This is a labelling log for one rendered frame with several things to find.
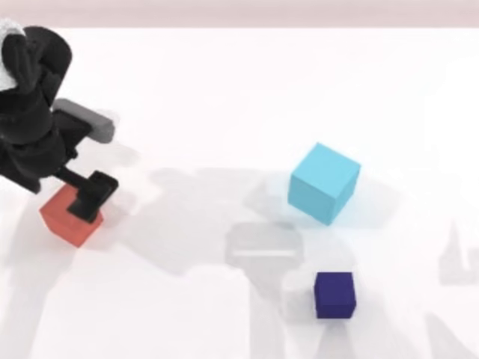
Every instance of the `white surface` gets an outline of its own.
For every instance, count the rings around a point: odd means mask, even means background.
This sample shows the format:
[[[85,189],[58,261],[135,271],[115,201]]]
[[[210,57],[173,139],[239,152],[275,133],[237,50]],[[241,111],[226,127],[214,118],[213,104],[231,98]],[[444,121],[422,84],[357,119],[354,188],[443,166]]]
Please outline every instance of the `white surface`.
[[[121,190],[75,250],[54,180],[1,181],[0,358],[478,358],[478,31],[61,33],[61,95],[120,121],[73,167]],[[316,141],[363,164],[328,228],[285,204]],[[350,321],[314,320],[319,270]]]

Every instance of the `dark purple cube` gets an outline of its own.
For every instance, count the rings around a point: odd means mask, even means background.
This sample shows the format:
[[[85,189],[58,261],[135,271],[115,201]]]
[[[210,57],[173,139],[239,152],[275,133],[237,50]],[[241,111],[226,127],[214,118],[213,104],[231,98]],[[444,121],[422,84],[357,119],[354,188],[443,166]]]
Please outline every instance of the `dark purple cube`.
[[[316,317],[349,319],[356,308],[353,273],[321,272],[314,283]]]

